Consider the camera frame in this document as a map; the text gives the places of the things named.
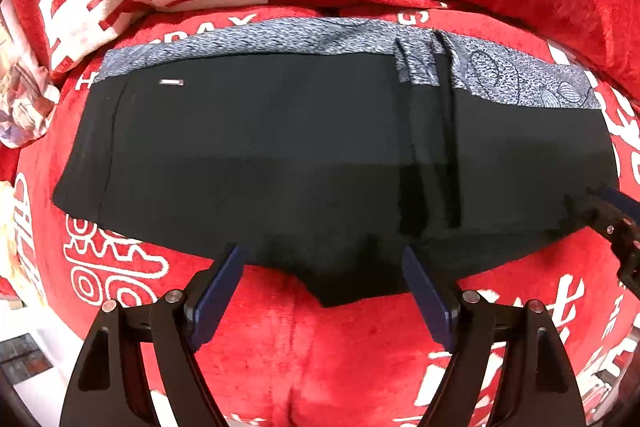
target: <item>leaf pattern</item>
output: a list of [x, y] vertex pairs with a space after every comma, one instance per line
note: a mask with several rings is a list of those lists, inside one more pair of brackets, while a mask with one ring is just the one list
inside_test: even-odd
[[542, 97], [542, 105], [545, 107], [560, 107], [560, 102], [556, 98], [556, 96], [546, 89], [545, 87], [540, 88], [540, 97]]
[[580, 93], [575, 90], [575, 87], [564, 81], [561, 82], [558, 87], [558, 94], [567, 102], [571, 103], [578, 103], [582, 99]]

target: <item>patterned gray fabric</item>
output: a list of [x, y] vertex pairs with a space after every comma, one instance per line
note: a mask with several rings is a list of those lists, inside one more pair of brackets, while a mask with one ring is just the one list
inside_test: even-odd
[[449, 55], [454, 87], [492, 102], [600, 109], [584, 70], [549, 64], [501, 44], [376, 19], [284, 18], [180, 41], [110, 50], [95, 82], [166, 62], [232, 54], [373, 53], [396, 58], [399, 80], [437, 86], [436, 54]]

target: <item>red blanket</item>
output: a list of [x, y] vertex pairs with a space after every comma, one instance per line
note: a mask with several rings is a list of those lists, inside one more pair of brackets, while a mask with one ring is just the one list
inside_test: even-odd
[[[147, 303], [182, 287], [208, 262], [142, 244], [92, 223], [75, 221], [53, 207], [50, 196], [65, 166], [92, 75], [98, 47], [171, 41], [225, 25], [280, 16], [317, 16], [306, 9], [257, 7], [213, 12], [212, 7], [295, 4], [343, 8], [340, 14], [383, 16], [407, 25], [432, 25], [488, 38], [542, 60], [591, 65], [637, 96], [640, 64], [640, 0], [14, 0], [41, 60], [64, 82], [49, 133], [20, 155], [17, 181], [18, 247], [42, 279], [49, 304], [79, 335], [107, 298]], [[414, 7], [355, 6], [382, 3]], [[156, 9], [181, 14], [153, 14]], [[511, 26], [454, 8], [488, 10]], [[560, 42], [516, 29], [531, 28]], [[592, 73], [594, 86], [598, 83]], [[640, 130], [630, 103], [609, 85], [596, 88], [620, 160], [621, 188], [640, 199]], [[575, 233], [515, 263], [461, 284], [509, 305], [529, 298], [548, 304], [576, 373], [606, 369], [625, 346], [640, 306], [618, 286], [617, 261], [593, 232]], [[474, 425], [490, 409], [503, 347], [487, 370]], [[161, 389], [149, 350], [151, 386]], [[429, 404], [447, 354], [429, 337], [409, 295], [366, 299], [322, 309], [304, 286], [282, 273], [247, 267], [214, 340], [197, 354], [223, 412], [261, 426], [410, 426]]]

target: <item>silver screw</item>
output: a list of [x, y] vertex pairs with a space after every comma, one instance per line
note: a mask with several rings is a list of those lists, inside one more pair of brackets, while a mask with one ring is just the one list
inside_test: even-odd
[[529, 309], [534, 313], [542, 313], [545, 309], [545, 305], [542, 302], [534, 299], [532, 301], [529, 301]]
[[111, 299], [109, 301], [105, 301], [102, 304], [102, 311], [105, 313], [111, 313], [112, 311], [114, 311], [114, 309], [117, 308], [117, 306], [118, 306], [118, 303], [113, 299]]
[[182, 292], [180, 290], [171, 290], [164, 296], [164, 300], [171, 303], [177, 302], [180, 299], [182, 299]]
[[480, 294], [475, 290], [466, 290], [462, 293], [462, 298], [469, 304], [476, 304], [480, 301]]

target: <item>black fabric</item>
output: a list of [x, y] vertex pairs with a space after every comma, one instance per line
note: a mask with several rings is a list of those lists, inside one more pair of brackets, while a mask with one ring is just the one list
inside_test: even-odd
[[406, 291], [408, 244], [457, 277], [522, 257], [560, 237], [566, 195], [617, 186], [599, 111], [482, 100], [438, 60], [442, 87], [400, 83], [394, 58], [371, 54], [198, 58], [108, 78], [54, 203], [212, 259], [236, 241], [331, 306]]

